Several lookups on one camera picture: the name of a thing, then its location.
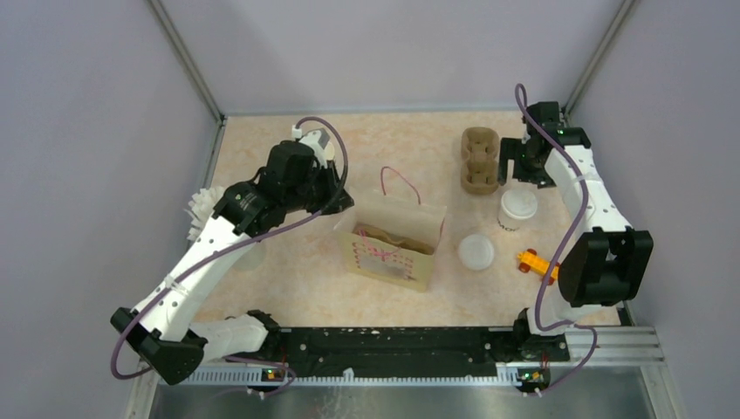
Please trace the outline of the white plastic cup lid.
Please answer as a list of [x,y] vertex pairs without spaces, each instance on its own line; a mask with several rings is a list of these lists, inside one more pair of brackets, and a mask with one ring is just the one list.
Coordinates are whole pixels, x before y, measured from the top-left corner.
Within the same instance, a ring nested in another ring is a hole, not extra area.
[[538,199],[528,189],[508,189],[502,194],[500,210],[513,220],[528,220],[538,211]]

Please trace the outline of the white paper coffee cup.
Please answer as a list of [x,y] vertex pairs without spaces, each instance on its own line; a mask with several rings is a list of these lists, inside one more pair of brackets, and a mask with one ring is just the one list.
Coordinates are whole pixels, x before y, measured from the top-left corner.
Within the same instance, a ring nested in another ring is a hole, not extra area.
[[500,199],[497,221],[506,231],[517,231],[538,212],[538,199],[529,189],[506,189]]

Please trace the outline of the cream Cakes paper bag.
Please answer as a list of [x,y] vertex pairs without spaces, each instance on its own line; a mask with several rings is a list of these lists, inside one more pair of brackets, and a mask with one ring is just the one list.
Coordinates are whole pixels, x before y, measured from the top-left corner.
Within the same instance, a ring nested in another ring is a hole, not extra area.
[[354,206],[333,232],[345,267],[352,273],[417,292],[426,292],[447,214],[446,206],[426,204],[416,187],[409,201],[387,192],[380,169],[380,190],[352,192]]

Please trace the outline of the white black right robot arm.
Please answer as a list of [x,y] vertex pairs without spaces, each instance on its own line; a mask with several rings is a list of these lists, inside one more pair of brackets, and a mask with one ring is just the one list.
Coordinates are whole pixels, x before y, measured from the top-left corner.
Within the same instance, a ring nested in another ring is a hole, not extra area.
[[558,280],[524,309],[511,336],[514,353],[534,360],[546,350],[547,336],[564,333],[581,318],[634,299],[654,240],[620,213],[595,167],[592,143],[581,127],[568,127],[556,101],[525,106],[522,139],[503,138],[497,180],[555,188],[572,219],[567,237],[576,239],[555,252]]

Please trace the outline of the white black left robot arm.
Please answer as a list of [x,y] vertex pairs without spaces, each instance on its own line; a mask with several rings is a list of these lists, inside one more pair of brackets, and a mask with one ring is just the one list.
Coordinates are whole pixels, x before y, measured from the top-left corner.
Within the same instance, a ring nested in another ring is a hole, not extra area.
[[318,135],[274,146],[259,175],[225,190],[195,242],[155,289],[136,306],[114,312],[111,324],[120,336],[109,367],[115,378],[135,377],[118,369],[124,345],[171,385],[202,363],[232,354],[251,353],[260,361],[276,356],[278,335],[254,314],[206,323],[194,317],[258,244],[352,206],[344,189],[347,172],[337,170],[333,144]]

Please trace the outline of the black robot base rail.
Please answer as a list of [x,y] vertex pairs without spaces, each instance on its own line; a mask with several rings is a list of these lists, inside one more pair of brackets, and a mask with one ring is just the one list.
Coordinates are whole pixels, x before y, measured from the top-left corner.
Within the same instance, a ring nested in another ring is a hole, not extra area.
[[494,376],[511,362],[569,361],[564,335],[538,336],[524,322],[498,326],[281,327],[255,311],[268,335],[252,359],[291,368],[300,378],[463,378]]

